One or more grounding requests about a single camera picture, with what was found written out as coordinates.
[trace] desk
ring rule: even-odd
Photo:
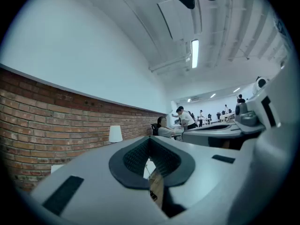
[[[202,119],[199,119],[199,121],[200,120],[202,120],[202,125],[204,125],[204,124],[208,125],[208,121],[210,120],[210,118],[202,118]]]
[[[234,115],[234,114],[235,114],[235,112],[221,115],[221,116],[220,116],[221,122],[225,122],[225,119],[226,119],[226,118],[228,118],[229,116]]]
[[[176,134],[172,135],[172,137],[177,140],[177,137],[180,137],[182,133],[184,132],[184,128],[181,128],[180,130],[175,130]]]
[[[180,124],[173,124],[172,126],[170,126],[171,128],[175,129],[181,129],[181,125]]]

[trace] black pants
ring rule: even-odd
[[[193,129],[193,128],[195,128],[195,127],[196,127],[196,124],[193,123],[193,124],[191,124],[191,125],[188,125],[187,129],[190,130],[190,129]]]

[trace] man in white shirt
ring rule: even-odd
[[[225,113],[229,113],[229,109],[226,104],[225,104]]]
[[[203,115],[203,112],[202,110],[200,110],[200,116],[199,116],[199,126],[202,127],[202,120],[204,119],[204,115]]]
[[[187,127],[188,130],[196,127],[194,119],[188,112],[185,112],[185,111],[181,110],[180,108],[178,108],[176,110],[176,113],[178,113],[178,116],[181,119],[182,127]]]
[[[186,113],[187,113],[187,111],[184,110],[183,106],[179,106],[178,109],[180,109],[180,110],[182,110],[183,112],[186,112]],[[174,114],[172,113],[172,117],[177,118],[177,117],[179,117],[179,115],[174,115]]]

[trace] person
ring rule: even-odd
[[[193,120],[192,116],[180,109],[180,107],[176,110],[176,113],[178,113],[178,116],[181,118],[181,126],[182,127],[187,127],[187,129],[193,129],[196,127],[195,121]]]
[[[245,103],[245,99],[242,98],[241,94],[239,94],[238,103]]]
[[[167,127],[167,120],[165,117],[159,117],[157,120],[158,136],[171,138],[175,135],[175,131]]]
[[[200,110],[200,117],[199,117],[199,127],[202,127],[202,119],[204,118],[202,114],[202,110]]]
[[[184,108],[183,108],[183,106],[179,106],[178,109],[180,109],[180,110],[182,110],[182,111],[185,111]],[[179,115],[173,115],[173,113],[172,113],[172,116],[173,116],[174,118],[179,117]]]
[[[225,104],[225,113],[229,113],[229,109],[226,104]]]
[[[188,113],[189,113],[189,115],[191,115],[191,117],[194,120],[194,122],[196,122],[194,114],[192,114],[190,111],[188,111]]]

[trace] ceiling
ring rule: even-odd
[[[242,85],[239,87],[231,87],[231,88],[221,89],[221,90],[217,90],[217,91],[211,91],[211,92],[206,92],[206,93],[202,93],[202,94],[197,94],[192,97],[182,97],[182,98],[176,99],[175,102],[177,104],[186,103],[189,98],[191,99],[190,102],[192,103],[192,102],[202,102],[202,101],[205,101],[208,99],[213,100],[213,99],[219,99],[219,98],[224,98],[224,97],[229,97],[229,96],[234,96],[234,95],[237,96],[247,86],[249,86],[249,84]]]
[[[262,67],[271,62],[278,69],[287,55],[266,0],[195,0],[193,10],[177,0],[89,1],[123,30],[148,60],[149,70],[165,85],[175,80],[195,82],[209,71],[221,72],[232,64],[247,62],[251,68],[251,61],[260,62]],[[198,66],[194,69],[193,39],[199,40]],[[244,75],[249,81],[256,76]]]

